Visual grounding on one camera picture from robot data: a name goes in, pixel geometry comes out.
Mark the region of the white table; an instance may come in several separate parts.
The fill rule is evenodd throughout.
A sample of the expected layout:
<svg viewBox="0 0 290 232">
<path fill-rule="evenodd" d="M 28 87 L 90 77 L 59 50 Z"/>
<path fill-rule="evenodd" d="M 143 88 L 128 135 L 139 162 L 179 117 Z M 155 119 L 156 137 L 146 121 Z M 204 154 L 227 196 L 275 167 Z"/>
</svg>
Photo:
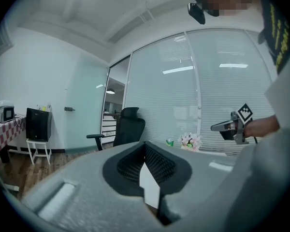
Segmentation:
<svg viewBox="0 0 290 232">
<path fill-rule="evenodd" d="M 220 156 L 220 157 L 226 157 L 227 155 L 225 153 L 218 153 L 218 152 L 208 152 L 208 151 L 189 151 L 173 146 L 169 146 L 166 143 L 159 143 L 159 142 L 153 142 L 154 145 L 162 148 L 163 150 L 168 151 L 171 154 L 177 155 L 177 156 L 196 156 L 199 155 L 209 155 L 209 156 Z"/>
</svg>

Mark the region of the checkered tablecloth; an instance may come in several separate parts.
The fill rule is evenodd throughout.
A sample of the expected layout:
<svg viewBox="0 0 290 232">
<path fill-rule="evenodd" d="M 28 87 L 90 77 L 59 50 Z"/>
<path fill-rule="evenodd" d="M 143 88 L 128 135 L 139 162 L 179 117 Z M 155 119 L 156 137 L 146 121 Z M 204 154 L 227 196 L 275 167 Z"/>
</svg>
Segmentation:
<svg viewBox="0 0 290 232">
<path fill-rule="evenodd" d="M 0 151 L 25 130 L 26 117 L 17 116 L 15 120 L 0 123 Z"/>
</svg>

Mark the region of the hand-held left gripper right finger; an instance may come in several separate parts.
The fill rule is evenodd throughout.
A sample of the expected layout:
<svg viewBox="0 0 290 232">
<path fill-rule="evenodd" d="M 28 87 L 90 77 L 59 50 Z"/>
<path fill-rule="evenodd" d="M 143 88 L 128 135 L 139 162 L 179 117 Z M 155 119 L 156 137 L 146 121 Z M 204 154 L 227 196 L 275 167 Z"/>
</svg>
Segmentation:
<svg viewBox="0 0 290 232">
<path fill-rule="evenodd" d="M 240 157 L 145 142 L 145 163 L 160 187 L 158 227 L 145 232 L 227 232 L 238 192 L 230 182 L 241 162 Z"/>
</svg>

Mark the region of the black mini fridge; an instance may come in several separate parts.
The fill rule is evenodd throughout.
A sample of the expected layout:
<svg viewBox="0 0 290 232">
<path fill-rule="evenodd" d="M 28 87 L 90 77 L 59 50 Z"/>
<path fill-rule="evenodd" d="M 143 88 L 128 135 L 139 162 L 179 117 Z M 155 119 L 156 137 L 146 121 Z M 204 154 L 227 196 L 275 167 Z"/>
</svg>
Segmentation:
<svg viewBox="0 0 290 232">
<path fill-rule="evenodd" d="M 27 108 L 26 138 L 34 141 L 48 142 L 51 137 L 52 113 Z"/>
</svg>

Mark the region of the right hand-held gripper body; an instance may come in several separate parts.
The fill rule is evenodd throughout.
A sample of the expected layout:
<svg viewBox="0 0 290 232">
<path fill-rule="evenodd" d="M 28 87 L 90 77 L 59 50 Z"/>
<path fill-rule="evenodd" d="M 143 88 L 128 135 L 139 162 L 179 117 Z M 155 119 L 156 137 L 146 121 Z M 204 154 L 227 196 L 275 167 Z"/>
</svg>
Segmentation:
<svg viewBox="0 0 290 232">
<path fill-rule="evenodd" d="M 245 128 L 252 121 L 252 115 L 253 112 L 246 103 L 236 111 L 231 112 L 233 139 L 237 145 L 248 144 L 245 138 Z"/>
</svg>

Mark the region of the person's black t-shirt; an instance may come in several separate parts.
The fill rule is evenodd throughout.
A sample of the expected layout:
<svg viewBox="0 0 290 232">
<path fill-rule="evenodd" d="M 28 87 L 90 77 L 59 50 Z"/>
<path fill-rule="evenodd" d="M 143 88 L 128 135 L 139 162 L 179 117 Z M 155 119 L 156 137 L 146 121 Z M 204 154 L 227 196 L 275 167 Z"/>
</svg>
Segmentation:
<svg viewBox="0 0 290 232">
<path fill-rule="evenodd" d="M 258 35 L 258 43 L 265 43 L 280 74 L 290 58 L 290 24 L 279 3 L 275 0 L 260 0 L 263 30 Z"/>
</svg>

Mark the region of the white countertop appliance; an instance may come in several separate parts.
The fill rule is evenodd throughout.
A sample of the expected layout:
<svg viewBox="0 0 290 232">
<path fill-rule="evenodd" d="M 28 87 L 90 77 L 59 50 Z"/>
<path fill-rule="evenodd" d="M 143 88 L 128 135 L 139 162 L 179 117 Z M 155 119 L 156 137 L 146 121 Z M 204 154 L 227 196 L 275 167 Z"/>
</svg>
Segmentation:
<svg viewBox="0 0 290 232">
<path fill-rule="evenodd" d="M 15 117 L 14 104 L 9 100 L 0 101 L 0 123 L 13 120 Z"/>
</svg>

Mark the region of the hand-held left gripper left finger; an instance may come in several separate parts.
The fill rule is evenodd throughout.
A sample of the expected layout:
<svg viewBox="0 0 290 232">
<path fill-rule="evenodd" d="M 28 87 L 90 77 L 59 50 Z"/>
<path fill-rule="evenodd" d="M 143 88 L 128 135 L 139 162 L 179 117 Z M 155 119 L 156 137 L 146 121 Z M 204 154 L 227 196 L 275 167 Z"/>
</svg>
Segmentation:
<svg viewBox="0 0 290 232">
<path fill-rule="evenodd" d="M 44 221 L 69 232 L 151 232 L 163 225 L 140 194 L 122 195 L 103 177 L 106 161 L 137 143 L 80 156 L 28 191 L 22 204 Z"/>
</svg>

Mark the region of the pink flower bouquet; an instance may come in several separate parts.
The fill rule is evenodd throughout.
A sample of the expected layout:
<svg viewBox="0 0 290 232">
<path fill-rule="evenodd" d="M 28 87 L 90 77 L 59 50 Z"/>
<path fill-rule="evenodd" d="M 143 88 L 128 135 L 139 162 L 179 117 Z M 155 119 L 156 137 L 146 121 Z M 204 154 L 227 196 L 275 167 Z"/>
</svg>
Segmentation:
<svg viewBox="0 0 290 232">
<path fill-rule="evenodd" d="M 185 133 L 178 141 L 181 144 L 181 149 L 193 152 L 199 152 L 202 145 L 201 136 L 195 133 Z"/>
</svg>

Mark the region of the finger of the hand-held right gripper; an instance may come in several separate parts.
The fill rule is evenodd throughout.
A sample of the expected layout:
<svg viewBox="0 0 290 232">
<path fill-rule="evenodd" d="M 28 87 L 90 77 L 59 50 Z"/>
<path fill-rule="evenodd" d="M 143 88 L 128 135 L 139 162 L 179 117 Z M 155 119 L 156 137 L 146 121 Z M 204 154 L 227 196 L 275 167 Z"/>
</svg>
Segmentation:
<svg viewBox="0 0 290 232">
<path fill-rule="evenodd" d="M 219 132 L 223 139 L 234 139 L 236 135 L 236 130 L 225 130 Z"/>
<path fill-rule="evenodd" d="M 233 120 L 224 121 L 211 126 L 211 131 L 229 131 L 235 130 L 237 128 L 237 124 Z"/>
</svg>

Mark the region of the white stool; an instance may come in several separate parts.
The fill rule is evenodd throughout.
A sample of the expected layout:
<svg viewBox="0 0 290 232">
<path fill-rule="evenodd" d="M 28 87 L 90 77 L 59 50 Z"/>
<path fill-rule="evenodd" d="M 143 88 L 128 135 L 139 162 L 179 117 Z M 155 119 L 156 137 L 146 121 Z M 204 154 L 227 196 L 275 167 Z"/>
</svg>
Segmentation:
<svg viewBox="0 0 290 232">
<path fill-rule="evenodd" d="M 52 155 L 52 149 L 48 147 L 48 142 L 34 141 L 34 140 L 27 139 L 26 143 L 27 143 L 27 147 L 28 147 L 30 160 L 31 160 L 31 163 L 33 165 L 35 164 L 35 159 L 37 157 L 46 158 L 47 163 L 50 165 L 50 158 Z M 44 154 L 38 153 L 38 148 L 37 148 L 38 145 L 43 146 Z"/>
</svg>

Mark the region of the black office chair with headrest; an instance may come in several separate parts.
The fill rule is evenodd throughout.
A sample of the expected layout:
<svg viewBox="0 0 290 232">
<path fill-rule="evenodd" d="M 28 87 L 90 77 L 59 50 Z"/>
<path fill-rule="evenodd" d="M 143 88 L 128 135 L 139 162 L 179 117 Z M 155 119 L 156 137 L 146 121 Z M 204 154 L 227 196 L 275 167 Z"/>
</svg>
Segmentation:
<svg viewBox="0 0 290 232">
<path fill-rule="evenodd" d="M 116 124 L 116 135 L 113 146 L 140 140 L 145 129 L 145 120 L 138 117 L 138 110 L 139 107 L 126 107 L 121 111 Z"/>
</svg>

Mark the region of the person's right forearm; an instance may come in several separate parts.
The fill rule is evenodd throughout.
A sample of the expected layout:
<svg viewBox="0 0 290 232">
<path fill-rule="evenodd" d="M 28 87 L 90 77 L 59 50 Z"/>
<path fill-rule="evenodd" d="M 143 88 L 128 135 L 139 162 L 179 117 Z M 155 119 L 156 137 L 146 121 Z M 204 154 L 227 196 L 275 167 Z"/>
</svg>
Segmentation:
<svg viewBox="0 0 290 232">
<path fill-rule="evenodd" d="M 245 125 L 244 135 L 248 137 L 264 137 L 280 129 L 280 125 L 275 115 L 252 120 Z"/>
</svg>

